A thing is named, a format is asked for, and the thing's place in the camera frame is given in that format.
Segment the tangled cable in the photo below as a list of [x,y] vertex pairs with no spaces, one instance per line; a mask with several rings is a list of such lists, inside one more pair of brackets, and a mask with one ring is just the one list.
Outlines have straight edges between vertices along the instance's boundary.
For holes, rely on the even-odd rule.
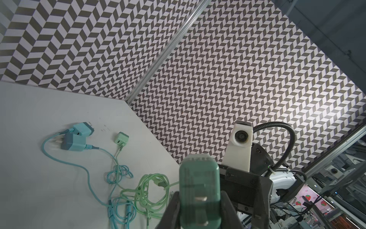
[[[49,155],[46,152],[45,144],[46,144],[47,141],[49,141],[50,139],[52,139],[52,138],[54,138],[58,135],[66,134],[68,132],[69,132],[69,130],[65,130],[65,131],[62,131],[58,134],[55,134],[55,135],[47,138],[42,143],[41,150],[47,157],[49,157],[50,159],[52,159],[54,161],[57,161],[57,162],[60,162],[60,163],[66,164],[66,165],[76,166],[76,167],[82,168],[83,170],[86,171],[87,184],[88,184],[89,190],[93,194],[94,198],[101,205],[107,207],[108,218],[111,222],[112,229],[118,229],[117,224],[126,225],[126,229],[129,229],[130,228],[130,222],[132,220],[134,220],[134,218],[136,217],[137,212],[147,216],[147,223],[146,223],[147,228],[146,229],[149,229],[149,220],[151,220],[151,218],[161,219],[163,214],[159,213],[159,211],[162,210],[164,208],[164,206],[166,206],[168,204],[169,188],[173,185],[178,184],[179,182],[175,182],[175,183],[170,185],[168,178],[164,174],[160,174],[160,173],[145,174],[140,179],[140,182],[139,182],[138,186],[136,187],[136,189],[125,189],[119,184],[120,181],[122,180],[123,177],[128,176],[129,178],[133,178],[134,175],[132,174],[132,172],[129,170],[129,168],[126,165],[120,165],[118,163],[117,156],[122,151],[123,145],[119,148],[118,153],[115,157],[103,148],[92,146],[92,149],[98,149],[98,150],[101,150],[101,151],[107,153],[110,157],[112,157],[112,159],[116,163],[116,165],[113,167],[113,170],[110,171],[106,176],[106,182],[108,184],[114,184],[114,187],[113,187],[111,193],[108,196],[108,204],[105,204],[103,201],[101,201],[97,197],[97,195],[93,191],[93,189],[90,185],[90,173],[89,173],[87,168],[85,168],[84,166],[78,165],[78,164],[74,164],[74,163],[59,160],[59,159]],[[163,198],[160,199],[156,203],[151,202],[148,199],[150,180],[153,180],[156,185],[163,187],[164,190],[165,190],[165,195],[163,196]],[[113,194],[113,192],[114,192],[114,190],[116,189],[117,186],[119,186],[122,189],[122,191],[120,193],[120,196],[116,197],[116,198],[112,198],[112,194]],[[126,192],[132,192],[132,193],[135,193],[135,194],[133,196],[132,195],[127,195]],[[145,208],[145,211],[139,209],[137,207],[137,203],[139,203],[139,205],[142,208]],[[126,216],[125,217],[121,216],[118,213],[118,207],[120,207],[120,206],[126,206]]]
[[[157,202],[151,202],[149,200],[149,182],[153,181],[156,185],[163,187],[165,195]],[[146,215],[146,228],[149,228],[149,221],[151,218],[161,219],[163,213],[159,213],[164,206],[168,205],[169,200],[169,188],[173,185],[178,184],[178,182],[169,184],[168,178],[164,174],[145,174],[140,179],[137,187],[135,189],[123,189],[120,193],[120,198],[131,201],[138,213]],[[145,211],[139,209],[137,203],[145,208]]]
[[304,211],[298,211],[298,210],[296,210],[291,204],[290,204],[290,206],[292,207],[292,209],[289,209],[289,208],[286,208],[286,207],[279,207],[279,206],[277,206],[277,205],[275,205],[276,203],[273,203],[273,204],[271,204],[271,208],[277,208],[277,209],[281,209],[282,211],[283,210],[288,210],[288,211],[292,211],[292,212],[295,212],[295,213],[298,213],[297,215],[290,215],[290,216],[299,216],[299,215],[304,215],[304,214],[306,214],[306,213],[308,213],[310,210],[311,210],[311,208],[317,203],[317,202],[319,202],[320,200],[322,199],[322,197],[321,196],[318,196],[316,199],[315,199],[315,201],[309,206],[309,207],[307,207]]

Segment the white table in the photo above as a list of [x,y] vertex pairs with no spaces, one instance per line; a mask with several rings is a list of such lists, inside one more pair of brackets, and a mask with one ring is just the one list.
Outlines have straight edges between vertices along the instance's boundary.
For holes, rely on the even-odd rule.
[[[123,187],[135,188],[149,173],[165,174],[170,183],[178,181],[179,165],[122,100],[6,82],[0,82],[0,98],[0,228],[110,228],[107,208],[93,198],[85,171],[55,162],[40,150],[46,137],[73,123],[91,123],[95,131],[87,144],[112,154],[117,133],[130,136],[118,160],[134,178],[124,178]],[[95,193],[107,202],[112,186],[104,179],[114,165],[111,158],[95,149],[72,152],[59,147],[56,141],[46,145],[56,158],[87,167]],[[171,190],[178,190],[178,185]],[[152,182],[149,191],[151,201],[164,195]],[[152,219],[150,228],[157,223]],[[138,214],[130,228],[146,228],[146,217]]]

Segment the charger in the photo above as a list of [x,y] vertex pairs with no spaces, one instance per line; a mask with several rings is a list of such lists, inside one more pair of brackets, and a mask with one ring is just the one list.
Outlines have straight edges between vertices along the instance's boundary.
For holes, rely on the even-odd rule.
[[125,133],[119,132],[117,134],[117,138],[115,139],[115,143],[117,145],[125,146],[128,142],[129,136]]
[[94,129],[86,122],[75,124],[72,129],[70,129],[70,133],[85,137],[92,135],[93,132]]
[[61,143],[61,149],[81,152],[85,149],[92,149],[92,145],[86,144],[86,137],[72,133],[66,133]]

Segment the black and white patterned backdrop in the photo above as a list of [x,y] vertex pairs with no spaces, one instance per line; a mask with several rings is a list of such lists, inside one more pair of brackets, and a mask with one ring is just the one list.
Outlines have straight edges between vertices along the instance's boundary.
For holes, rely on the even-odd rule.
[[0,80],[123,99],[197,0],[3,0]]
[[[0,80],[124,99],[198,0],[0,0]],[[365,94],[267,0],[212,1],[132,104],[178,163],[220,161],[235,120],[284,121],[302,168],[365,116]],[[273,158],[287,133],[255,134]]]
[[[302,168],[364,118],[365,94],[270,1],[213,1],[133,109],[178,163],[220,161],[235,120],[291,124]],[[254,135],[273,158],[288,133]]]

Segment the camera lens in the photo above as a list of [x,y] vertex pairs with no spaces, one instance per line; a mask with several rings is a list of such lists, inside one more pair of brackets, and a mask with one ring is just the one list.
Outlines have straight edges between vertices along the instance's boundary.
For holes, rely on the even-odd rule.
[[248,139],[248,134],[247,132],[243,131],[243,130],[239,130],[238,132],[235,133],[235,139],[238,142],[245,142]]

